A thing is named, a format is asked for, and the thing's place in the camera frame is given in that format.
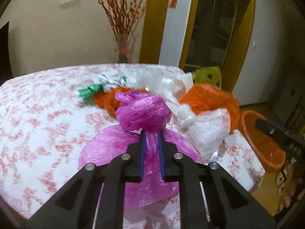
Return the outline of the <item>orange trash basket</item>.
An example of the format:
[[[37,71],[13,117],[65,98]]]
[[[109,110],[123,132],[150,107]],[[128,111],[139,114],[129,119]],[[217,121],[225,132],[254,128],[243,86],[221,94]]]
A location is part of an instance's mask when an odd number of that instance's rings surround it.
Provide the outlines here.
[[[284,165],[286,153],[270,136],[256,128],[255,123],[258,119],[266,118],[253,110],[243,111],[239,129],[254,150],[265,172],[274,173]]]

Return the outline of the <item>white plastic bag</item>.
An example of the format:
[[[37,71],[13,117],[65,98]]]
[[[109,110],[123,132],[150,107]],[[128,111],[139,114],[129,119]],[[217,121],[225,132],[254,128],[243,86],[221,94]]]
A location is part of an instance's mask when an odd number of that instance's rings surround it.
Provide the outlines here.
[[[164,99],[178,132],[198,151],[203,163],[215,160],[219,146],[230,132],[230,114],[226,108],[219,108],[196,115],[189,105],[178,101],[194,87],[191,73],[166,75],[160,69],[137,68],[128,79],[134,88],[143,88]]]

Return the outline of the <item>black television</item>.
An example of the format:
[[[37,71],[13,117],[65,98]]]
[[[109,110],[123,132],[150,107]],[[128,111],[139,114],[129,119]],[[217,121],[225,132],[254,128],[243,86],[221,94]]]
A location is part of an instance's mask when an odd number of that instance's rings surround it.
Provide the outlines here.
[[[10,58],[9,58],[9,22],[0,30],[0,84],[3,85],[7,80],[13,78]]]

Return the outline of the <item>floral white tablecloth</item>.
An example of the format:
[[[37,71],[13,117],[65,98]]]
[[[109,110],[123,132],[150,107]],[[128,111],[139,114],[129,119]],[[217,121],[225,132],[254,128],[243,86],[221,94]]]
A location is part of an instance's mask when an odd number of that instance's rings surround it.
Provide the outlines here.
[[[86,143],[117,124],[107,111],[81,104],[78,89],[103,74],[119,77],[136,69],[159,70],[165,77],[178,67],[96,64],[27,74],[1,86],[1,197],[22,217],[31,217],[78,170]],[[220,146],[216,161],[247,191],[262,183],[265,170],[239,130]],[[179,195],[127,212],[124,228],[180,228]]]

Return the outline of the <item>knotted orange plastic bag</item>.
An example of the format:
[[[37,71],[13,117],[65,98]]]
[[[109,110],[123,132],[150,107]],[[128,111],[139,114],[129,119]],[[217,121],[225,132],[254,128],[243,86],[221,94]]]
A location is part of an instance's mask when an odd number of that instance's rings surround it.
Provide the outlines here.
[[[111,91],[105,93],[103,91],[99,91],[93,95],[93,100],[96,102],[98,107],[107,110],[107,112],[112,116],[116,117],[115,112],[120,106],[120,101],[115,99],[115,94],[117,92],[133,92],[139,91],[142,93],[147,93],[146,90],[142,89],[133,89],[128,87],[117,87],[112,89]]]

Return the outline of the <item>glass vase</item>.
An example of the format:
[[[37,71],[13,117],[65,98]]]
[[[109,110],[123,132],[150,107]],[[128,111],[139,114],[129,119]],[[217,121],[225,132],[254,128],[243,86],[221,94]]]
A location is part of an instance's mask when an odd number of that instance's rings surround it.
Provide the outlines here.
[[[116,48],[118,52],[118,63],[130,63],[132,56],[132,43],[128,34],[115,35]]]

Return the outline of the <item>magenta plastic bag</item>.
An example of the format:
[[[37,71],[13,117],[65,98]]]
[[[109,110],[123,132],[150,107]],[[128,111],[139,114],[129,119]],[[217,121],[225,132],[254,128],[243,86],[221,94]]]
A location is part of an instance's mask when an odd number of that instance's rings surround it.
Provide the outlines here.
[[[142,181],[126,184],[124,210],[140,209],[170,198],[178,192],[178,184],[162,180],[158,131],[162,131],[164,139],[175,144],[180,153],[195,162],[200,162],[199,154],[184,136],[166,127],[172,112],[162,97],[140,91],[117,92],[114,97],[120,103],[115,112],[118,124],[102,129],[84,146],[78,167],[81,169],[88,163],[108,164],[126,153],[129,145],[137,143]]]

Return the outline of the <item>yellow-green paw print bag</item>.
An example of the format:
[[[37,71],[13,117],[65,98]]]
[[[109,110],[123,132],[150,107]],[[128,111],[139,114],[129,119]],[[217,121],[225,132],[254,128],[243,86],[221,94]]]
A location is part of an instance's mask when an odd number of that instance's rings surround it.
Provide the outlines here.
[[[222,75],[219,66],[198,68],[192,72],[193,83],[207,83],[218,88],[222,87]]]

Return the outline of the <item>glass sliding door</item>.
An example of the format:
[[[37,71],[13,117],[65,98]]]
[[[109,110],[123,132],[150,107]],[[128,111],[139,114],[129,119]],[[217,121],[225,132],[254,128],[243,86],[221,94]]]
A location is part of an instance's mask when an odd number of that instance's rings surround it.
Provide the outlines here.
[[[238,0],[198,0],[185,71],[223,67],[236,21]]]

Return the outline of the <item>green white printed bag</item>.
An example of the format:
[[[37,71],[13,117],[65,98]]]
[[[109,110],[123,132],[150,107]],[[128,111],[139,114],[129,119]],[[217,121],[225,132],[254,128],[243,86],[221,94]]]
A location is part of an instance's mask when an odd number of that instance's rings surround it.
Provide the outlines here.
[[[120,76],[117,79],[102,75],[99,79],[99,83],[90,84],[86,88],[79,89],[79,97],[83,101],[87,101],[93,98],[98,92],[108,93],[114,88],[126,87],[128,84],[128,78],[126,76]]]

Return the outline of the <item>large orange plastic bag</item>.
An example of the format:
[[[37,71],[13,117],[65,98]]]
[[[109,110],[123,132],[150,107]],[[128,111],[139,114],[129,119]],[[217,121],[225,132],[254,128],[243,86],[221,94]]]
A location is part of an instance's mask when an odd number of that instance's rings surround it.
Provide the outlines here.
[[[230,132],[239,126],[240,108],[234,95],[220,88],[206,84],[194,84],[190,90],[179,99],[180,104],[187,104],[191,110],[199,115],[204,111],[226,108],[230,114]]]

